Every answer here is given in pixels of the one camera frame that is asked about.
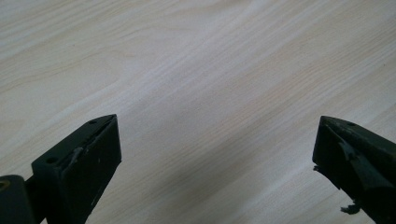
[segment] table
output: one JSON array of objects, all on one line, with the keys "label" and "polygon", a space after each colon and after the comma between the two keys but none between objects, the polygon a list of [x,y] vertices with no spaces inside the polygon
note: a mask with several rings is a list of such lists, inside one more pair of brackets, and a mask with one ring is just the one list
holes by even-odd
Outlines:
[{"label": "table", "polygon": [[396,141],[396,2],[2,1],[0,175],[117,114],[87,223],[373,223],[312,171],[320,116]]}]

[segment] light wood tabletop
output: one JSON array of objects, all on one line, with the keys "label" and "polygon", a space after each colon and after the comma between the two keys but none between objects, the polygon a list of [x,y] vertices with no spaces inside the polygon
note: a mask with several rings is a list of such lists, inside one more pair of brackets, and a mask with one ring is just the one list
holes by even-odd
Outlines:
[{"label": "light wood tabletop", "polygon": [[87,223],[373,223],[314,172],[320,116],[396,141],[396,1],[0,2],[0,175],[117,114]]}]

